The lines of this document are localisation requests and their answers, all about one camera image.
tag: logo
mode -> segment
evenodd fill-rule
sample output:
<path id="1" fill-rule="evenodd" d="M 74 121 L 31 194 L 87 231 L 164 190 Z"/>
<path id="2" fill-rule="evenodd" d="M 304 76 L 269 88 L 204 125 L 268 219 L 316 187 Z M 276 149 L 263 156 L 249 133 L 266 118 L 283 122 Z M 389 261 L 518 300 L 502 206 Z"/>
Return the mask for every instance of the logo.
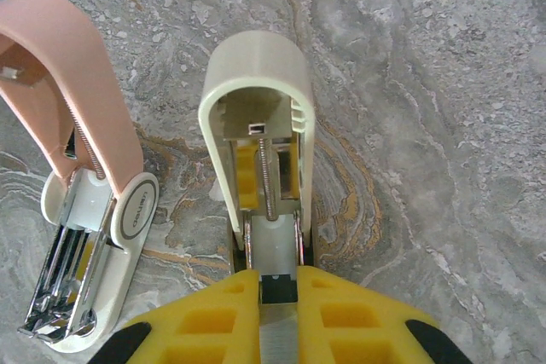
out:
<path id="1" fill-rule="evenodd" d="M 142 212 L 142 208 L 144 207 L 144 202 L 146 202 L 147 197 L 148 197 L 148 192 L 144 192 L 144 195 L 140 199 L 140 204 L 138 204 L 138 209 L 136 210 L 135 220 L 133 221 L 133 228 L 137 227 L 138 220 L 140 219 L 140 214 Z"/>

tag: chrome metal part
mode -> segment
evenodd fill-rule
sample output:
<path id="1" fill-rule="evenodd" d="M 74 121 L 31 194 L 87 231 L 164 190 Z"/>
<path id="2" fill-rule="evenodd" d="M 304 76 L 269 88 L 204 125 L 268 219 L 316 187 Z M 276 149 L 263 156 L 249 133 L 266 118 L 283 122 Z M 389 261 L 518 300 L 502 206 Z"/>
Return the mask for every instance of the chrome metal part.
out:
<path id="1" fill-rule="evenodd" d="M 237 245 L 237 239 L 233 234 L 233 228 L 228 222 L 226 225 L 228 236 L 228 260 L 229 260 L 229 272 L 235 274 L 247 268 L 247 252 L 245 247 L 239 249 Z"/>
<path id="2" fill-rule="evenodd" d="M 245 240 L 245 259 L 247 261 L 247 269 L 253 268 L 253 238 L 252 238 L 252 219 L 248 212 L 242 215 L 243 221 L 243 237 Z"/>
<path id="3" fill-rule="evenodd" d="M 61 211 L 61 220 L 49 249 L 36 290 L 19 332 L 47 343 L 92 331 L 92 305 L 107 261 L 107 233 L 116 200 L 111 198 L 97 232 L 68 222 L 81 173 L 75 171 Z"/>
<path id="4" fill-rule="evenodd" d="M 293 213 L 293 230 L 296 239 L 296 264 L 303 266 L 304 261 L 304 235 L 301 233 L 301 218 L 299 211 Z"/>

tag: metal spring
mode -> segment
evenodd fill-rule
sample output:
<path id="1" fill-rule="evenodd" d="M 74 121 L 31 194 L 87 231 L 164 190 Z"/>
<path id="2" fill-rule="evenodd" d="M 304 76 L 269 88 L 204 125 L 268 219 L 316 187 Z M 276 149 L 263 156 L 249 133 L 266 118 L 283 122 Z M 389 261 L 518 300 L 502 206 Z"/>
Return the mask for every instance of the metal spring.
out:
<path id="1" fill-rule="evenodd" d="M 93 164 L 93 168 L 95 169 L 96 173 L 96 179 L 102 180 L 106 178 L 106 174 L 104 173 L 104 169 L 102 168 L 101 163 L 96 158 L 95 153 L 93 152 L 93 148 L 91 148 L 91 145 L 89 144 L 89 140 L 84 134 L 84 131 L 82 130 L 82 127 L 79 125 L 78 120 L 76 119 L 76 116 L 74 115 L 74 112 L 70 107 L 68 107 L 68 111 L 70 111 L 70 115 L 72 116 L 72 120 L 74 122 L 74 127 L 76 128 L 76 131 L 79 134 L 79 137 L 82 139 L 82 143 L 84 144 L 85 151 L 87 151 L 87 154 L 89 155 L 89 158 L 91 159 L 91 163 Z"/>
<path id="2" fill-rule="evenodd" d="M 271 141 L 260 138 L 258 140 L 258 155 L 262 168 L 262 178 L 264 183 L 265 212 L 268 221 L 276 221 L 275 189 L 271 183 L 271 161 L 270 161 Z"/>

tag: metal rod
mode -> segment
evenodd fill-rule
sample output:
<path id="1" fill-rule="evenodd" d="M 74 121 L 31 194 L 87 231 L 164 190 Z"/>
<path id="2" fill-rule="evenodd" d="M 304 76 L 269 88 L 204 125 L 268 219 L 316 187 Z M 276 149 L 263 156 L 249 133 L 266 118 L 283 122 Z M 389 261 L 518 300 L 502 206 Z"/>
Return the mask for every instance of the metal rod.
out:
<path id="1" fill-rule="evenodd" d="M 242 216 L 243 221 L 243 238 L 245 240 L 245 256 L 247 260 L 247 269 L 253 269 L 253 238 L 252 238 L 252 221 L 250 215 L 245 212 Z"/>
<path id="2" fill-rule="evenodd" d="M 63 284 L 66 274 L 67 274 L 67 266 L 68 263 L 71 262 L 70 255 L 71 251 L 75 246 L 78 245 L 78 242 L 76 242 L 76 234 L 78 232 L 71 230 L 70 237 L 68 238 L 67 247 L 64 251 L 64 255 L 61 261 L 61 267 L 59 268 L 59 271 L 57 272 L 57 276 L 55 277 L 55 283 L 53 284 L 53 289 L 51 290 L 51 297 L 57 299 L 59 297 L 59 291 L 61 290 L 61 285 Z"/>
<path id="3" fill-rule="evenodd" d="M 87 235 L 81 234 L 78 237 L 78 247 L 76 248 L 76 251 L 74 252 L 74 257 L 67 273 L 67 283 L 69 283 L 70 286 L 77 280 L 76 274 L 78 273 L 79 262 L 81 261 L 85 252 L 86 243 L 87 243 Z"/>
<path id="4" fill-rule="evenodd" d="M 68 228 L 66 226 L 62 226 L 61 229 L 61 236 L 59 238 L 59 241 L 56 242 L 55 253 L 53 254 L 53 259 L 51 260 L 51 263 L 49 263 L 49 268 L 45 276 L 44 288 L 49 288 L 51 286 L 51 281 L 53 280 L 53 275 L 55 273 L 55 266 L 59 264 L 59 259 L 62 255 L 62 247 L 64 246 L 65 239 L 68 235 Z"/>
<path id="5" fill-rule="evenodd" d="M 260 138 L 258 140 L 258 156 L 262 169 L 262 182 L 264 184 L 265 213 L 268 221 L 276 221 L 275 186 L 271 181 L 271 140 Z"/>
<path id="6" fill-rule="evenodd" d="M 301 218 L 299 211 L 293 213 L 293 230 L 296 239 L 296 263 L 300 266 L 305 264 L 304 262 L 304 239 L 301 233 Z"/>

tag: white stapler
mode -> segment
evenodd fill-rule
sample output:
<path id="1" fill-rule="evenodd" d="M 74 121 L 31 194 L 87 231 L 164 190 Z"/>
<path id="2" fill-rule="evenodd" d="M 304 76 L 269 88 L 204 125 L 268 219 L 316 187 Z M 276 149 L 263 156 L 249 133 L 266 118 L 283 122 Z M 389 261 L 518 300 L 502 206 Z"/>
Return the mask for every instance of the white stapler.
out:
<path id="1" fill-rule="evenodd" d="M 199 123 L 229 213 L 232 273 L 260 273 L 261 302 L 297 299 L 315 264 L 315 111 L 305 58 L 285 37 L 242 32 L 212 53 Z"/>

